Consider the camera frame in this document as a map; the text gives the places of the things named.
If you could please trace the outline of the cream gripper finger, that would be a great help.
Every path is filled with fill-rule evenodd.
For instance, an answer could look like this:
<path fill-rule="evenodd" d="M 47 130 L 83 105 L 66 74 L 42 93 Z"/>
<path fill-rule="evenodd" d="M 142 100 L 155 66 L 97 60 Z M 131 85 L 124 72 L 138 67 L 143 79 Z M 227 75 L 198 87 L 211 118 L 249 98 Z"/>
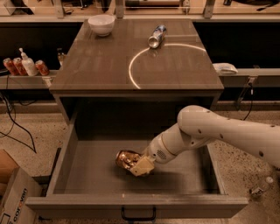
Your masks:
<path fill-rule="evenodd" d="M 140 157 L 136 164 L 129 170 L 134 176 L 149 174 L 155 168 L 154 159 L 151 157 Z"/>

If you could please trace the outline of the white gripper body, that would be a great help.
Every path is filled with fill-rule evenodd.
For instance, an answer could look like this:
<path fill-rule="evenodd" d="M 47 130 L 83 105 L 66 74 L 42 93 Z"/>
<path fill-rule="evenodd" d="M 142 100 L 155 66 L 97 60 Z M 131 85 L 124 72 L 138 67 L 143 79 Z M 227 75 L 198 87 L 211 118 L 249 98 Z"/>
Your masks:
<path fill-rule="evenodd" d="M 153 162 L 167 164 L 176 156 L 171 154 L 164 145 L 162 134 L 156 136 L 143 151 L 143 154 Z"/>

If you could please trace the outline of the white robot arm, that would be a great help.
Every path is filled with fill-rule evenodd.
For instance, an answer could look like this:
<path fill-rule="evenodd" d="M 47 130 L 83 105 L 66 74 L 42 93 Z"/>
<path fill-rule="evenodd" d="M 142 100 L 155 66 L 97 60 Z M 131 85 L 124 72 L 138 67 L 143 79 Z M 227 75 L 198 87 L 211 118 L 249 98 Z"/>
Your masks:
<path fill-rule="evenodd" d="M 156 163 L 166 164 L 180 153 L 198 149 L 216 139 L 280 166 L 279 126 L 226 118 L 191 105 L 179 111 L 177 122 L 150 142 L 129 171 L 135 176 L 148 174 Z"/>

